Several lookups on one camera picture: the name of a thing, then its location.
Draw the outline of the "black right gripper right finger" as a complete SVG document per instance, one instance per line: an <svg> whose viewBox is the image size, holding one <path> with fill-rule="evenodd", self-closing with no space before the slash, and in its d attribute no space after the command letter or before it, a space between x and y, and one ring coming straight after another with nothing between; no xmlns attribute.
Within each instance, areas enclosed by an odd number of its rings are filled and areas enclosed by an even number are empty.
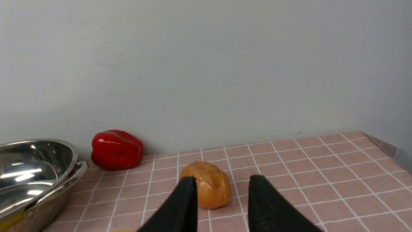
<svg viewBox="0 0 412 232"><path fill-rule="evenodd" d="M248 226L250 232L321 232L263 175L250 176Z"/></svg>

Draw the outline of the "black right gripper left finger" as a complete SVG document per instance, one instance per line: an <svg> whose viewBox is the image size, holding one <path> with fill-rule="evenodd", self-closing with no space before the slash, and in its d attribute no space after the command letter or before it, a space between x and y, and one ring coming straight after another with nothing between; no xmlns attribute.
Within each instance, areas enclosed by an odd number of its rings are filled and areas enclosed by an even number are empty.
<svg viewBox="0 0 412 232"><path fill-rule="evenodd" d="M196 232L197 185L194 177L183 177L166 201L139 232Z"/></svg>

